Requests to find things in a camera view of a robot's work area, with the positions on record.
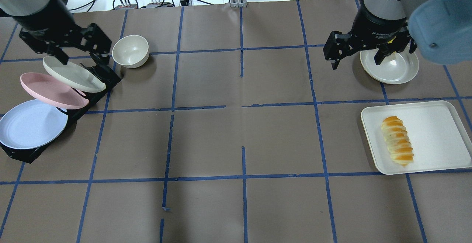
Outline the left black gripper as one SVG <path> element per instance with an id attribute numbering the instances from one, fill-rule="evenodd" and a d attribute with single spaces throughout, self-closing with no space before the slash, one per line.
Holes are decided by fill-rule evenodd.
<path id="1" fill-rule="evenodd" d="M 43 30 L 26 30 L 22 28 L 19 38 L 24 41 L 35 53 L 53 55 L 63 65 L 69 62 L 69 56 L 61 48 L 76 48 L 89 52 L 95 65 L 89 69 L 92 74 L 111 74 L 109 67 L 112 41 L 97 25 L 90 24 L 85 28 L 75 26 L 65 30 L 53 31 L 51 28 Z"/>

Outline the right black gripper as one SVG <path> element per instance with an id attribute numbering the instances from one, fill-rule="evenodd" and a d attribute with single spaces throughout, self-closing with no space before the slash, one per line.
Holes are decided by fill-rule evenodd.
<path id="1" fill-rule="evenodd" d="M 337 70 L 340 61 L 359 51 L 376 49 L 376 65 L 394 52 L 400 53 L 409 47 L 409 53 L 418 48 L 417 43 L 408 31 L 406 18 L 386 20 L 379 18 L 367 9 L 359 9 L 351 30 L 344 34 L 334 30 L 330 33 L 324 48 L 324 58 Z"/>

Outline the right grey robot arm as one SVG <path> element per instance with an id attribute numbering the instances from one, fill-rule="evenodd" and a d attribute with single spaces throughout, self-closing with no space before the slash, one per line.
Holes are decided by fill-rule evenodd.
<path id="1" fill-rule="evenodd" d="M 336 69 L 359 51 L 376 50 L 376 65 L 409 46 L 439 65 L 472 57 L 472 0 L 363 0 L 352 29 L 330 33 L 324 58 Z"/>

